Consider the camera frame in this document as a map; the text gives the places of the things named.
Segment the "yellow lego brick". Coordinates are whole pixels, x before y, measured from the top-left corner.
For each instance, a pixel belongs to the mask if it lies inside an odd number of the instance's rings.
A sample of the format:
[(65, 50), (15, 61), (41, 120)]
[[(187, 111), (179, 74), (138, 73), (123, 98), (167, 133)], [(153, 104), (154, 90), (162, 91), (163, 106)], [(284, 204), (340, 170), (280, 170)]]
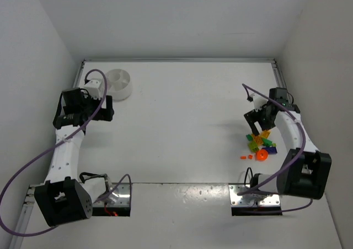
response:
[(268, 140), (271, 131), (262, 131), (258, 136), (251, 134), (253, 140), (257, 145), (263, 145), (266, 140)]

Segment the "lime green lego brick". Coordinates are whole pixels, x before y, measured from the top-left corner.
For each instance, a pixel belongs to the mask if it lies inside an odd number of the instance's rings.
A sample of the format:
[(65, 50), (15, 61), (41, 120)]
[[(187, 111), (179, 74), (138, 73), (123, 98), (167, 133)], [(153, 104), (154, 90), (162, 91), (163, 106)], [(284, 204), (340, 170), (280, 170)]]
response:
[(249, 147), (249, 150), (252, 152), (252, 153), (256, 153), (259, 151), (259, 147), (257, 145), (257, 143), (255, 141), (250, 141), (248, 143), (248, 147)]

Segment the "small green lego piece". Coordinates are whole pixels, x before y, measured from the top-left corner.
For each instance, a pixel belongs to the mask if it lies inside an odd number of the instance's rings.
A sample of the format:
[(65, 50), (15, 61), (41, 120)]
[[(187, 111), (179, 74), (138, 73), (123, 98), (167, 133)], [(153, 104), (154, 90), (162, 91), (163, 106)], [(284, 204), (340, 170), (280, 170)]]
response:
[(253, 134), (247, 134), (246, 138), (248, 141), (253, 141), (254, 140), (254, 135)]

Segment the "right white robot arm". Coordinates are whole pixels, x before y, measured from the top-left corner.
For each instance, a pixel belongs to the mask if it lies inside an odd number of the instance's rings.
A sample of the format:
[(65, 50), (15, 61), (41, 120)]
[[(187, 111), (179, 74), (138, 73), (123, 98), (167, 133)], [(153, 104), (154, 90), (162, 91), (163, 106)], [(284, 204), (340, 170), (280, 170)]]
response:
[(271, 88), (268, 95), (254, 91), (247, 99), (254, 109), (245, 113), (253, 136), (265, 140), (264, 133), (277, 128), (287, 155), (281, 168), (272, 175), (257, 173), (245, 191), (257, 194), (279, 194), (319, 200), (327, 184), (332, 160), (309, 138), (301, 121), (298, 106), (288, 100), (285, 88)]

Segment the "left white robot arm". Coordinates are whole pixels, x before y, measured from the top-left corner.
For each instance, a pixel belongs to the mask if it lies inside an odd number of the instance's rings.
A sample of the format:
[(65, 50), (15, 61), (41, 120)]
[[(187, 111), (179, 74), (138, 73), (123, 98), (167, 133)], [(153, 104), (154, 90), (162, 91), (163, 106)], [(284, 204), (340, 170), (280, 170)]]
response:
[(110, 190), (107, 174), (78, 173), (79, 151), (86, 133), (84, 123), (113, 119), (113, 99), (106, 96), (106, 107), (88, 90), (64, 90), (53, 120), (56, 147), (43, 185), (36, 187), (35, 200), (48, 226), (89, 219), (93, 203)]

